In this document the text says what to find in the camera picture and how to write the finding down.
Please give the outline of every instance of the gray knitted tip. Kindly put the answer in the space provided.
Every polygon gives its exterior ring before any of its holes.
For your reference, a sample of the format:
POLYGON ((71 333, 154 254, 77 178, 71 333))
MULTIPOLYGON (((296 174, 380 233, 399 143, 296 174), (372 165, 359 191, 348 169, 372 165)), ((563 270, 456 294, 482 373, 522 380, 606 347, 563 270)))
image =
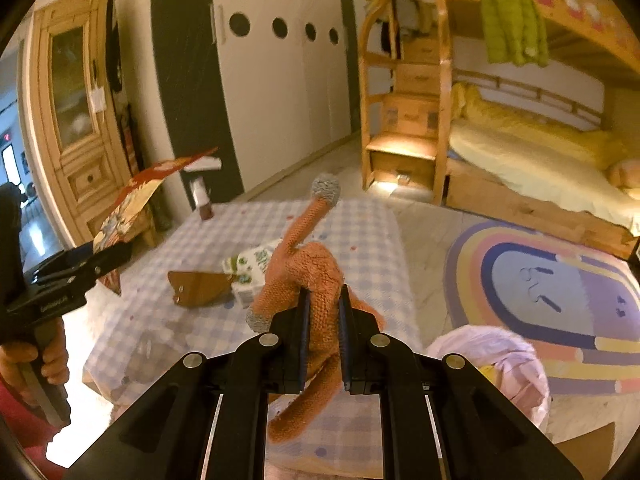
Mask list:
POLYGON ((335 175, 323 173, 311 185, 311 195, 325 199, 331 206, 340 200, 340 182, 335 175))
POLYGON ((251 330, 258 334, 268 332, 271 326, 271 320, 259 314, 254 314, 254 311, 251 309, 246 313, 246 323, 251 330))

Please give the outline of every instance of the baseboard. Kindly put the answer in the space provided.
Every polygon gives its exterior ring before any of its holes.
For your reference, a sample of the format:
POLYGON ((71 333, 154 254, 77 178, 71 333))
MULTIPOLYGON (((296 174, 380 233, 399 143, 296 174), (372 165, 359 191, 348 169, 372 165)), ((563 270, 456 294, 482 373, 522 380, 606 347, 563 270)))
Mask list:
POLYGON ((283 178, 288 177, 291 173, 299 170, 300 168, 304 168, 308 164, 311 164, 314 160, 318 160, 318 158, 320 158, 321 156, 326 155, 335 148, 338 148, 339 146, 346 144, 350 140, 356 139, 358 137, 360 137, 359 131, 353 132, 351 135, 347 135, 346 137, 343 137, 341 139, 334 140, 334 142, 331 142, 323 148, 320 148, 316 152, 311 153, 311 155, 306 156, 292 166, 279 171, 278 173, 276 173, 272 177, 269 177, 267 180, 261 182, 249 191, 245 191, 244 193, 242 193, 242 195, 239 195, 235 199, 233 199, 232 202, 248 202, 249 200, 254 199, 258 195, 260 195, 260 193, 264 193, 271 186, 274 186, 274 184, 279 183, 279 181, 281 181, 283 178))

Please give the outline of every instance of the checkered tablecloth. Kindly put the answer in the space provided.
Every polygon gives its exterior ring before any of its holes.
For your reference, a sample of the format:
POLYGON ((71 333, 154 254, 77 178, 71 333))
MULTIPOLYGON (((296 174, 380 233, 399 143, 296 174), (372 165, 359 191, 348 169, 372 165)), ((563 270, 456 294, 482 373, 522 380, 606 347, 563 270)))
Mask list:
MULTIPOLYGON (((116 405, 129 406, 187 352, 217 356, 253 337, 244 320, 246 310, 233 300, 194 310, 175 306, 166 274, 222 270, 223 258, 281 237, 307 205, 308 201, 217 205, 214 218, 204 222, 194 213, 163 245, 124 272, 122 296, 111 295, 109 300, 118 303, 113 309, 117 314, 106 323, 85 364, 101 394, 116 405)), ((374 200, 343 200, 310 239, 329 248, 357 296, 385 316, 385 331, 421 351, 393 213, 374 200)), ((287 397, 273 403, 270 413, 282 409, 287 397)), ((337 394, 298 439, 268 444, 267 460, 315 473, 381 478, 378 397, 337 394)))

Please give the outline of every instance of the green puffer jacket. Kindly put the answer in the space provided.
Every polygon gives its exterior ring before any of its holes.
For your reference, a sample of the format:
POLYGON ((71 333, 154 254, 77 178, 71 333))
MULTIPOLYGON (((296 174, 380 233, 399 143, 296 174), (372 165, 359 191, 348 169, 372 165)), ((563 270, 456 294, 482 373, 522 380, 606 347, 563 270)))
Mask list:
POLYGON ((489 63, 547 65, 545 20, 533 0, 480 0, 480 10, 489 63))

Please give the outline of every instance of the orange knitted toy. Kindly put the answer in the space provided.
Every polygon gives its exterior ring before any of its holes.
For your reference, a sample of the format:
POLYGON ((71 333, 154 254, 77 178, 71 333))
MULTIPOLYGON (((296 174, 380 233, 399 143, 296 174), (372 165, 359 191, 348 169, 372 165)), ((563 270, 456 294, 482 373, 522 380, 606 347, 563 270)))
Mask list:
MULTIPOLYGON (((302 242, 318 222, 338 202, 340 185, 333 175, 322 174, 312 186, 312 201, 287 230, 273 252, 266 271, 266 284, 247 312, 254 332, 268 332, 274 314, 296 306, 300 287, 310 292, 310 333, 305 390, 269 423, 272 442, 299 436, 324 409, 342 384, 338 342, 338 298, 344 276, 324 245, 302 242)), ((378 327, 384 320, 349 289, 351 306, 376 316, 378 327)))

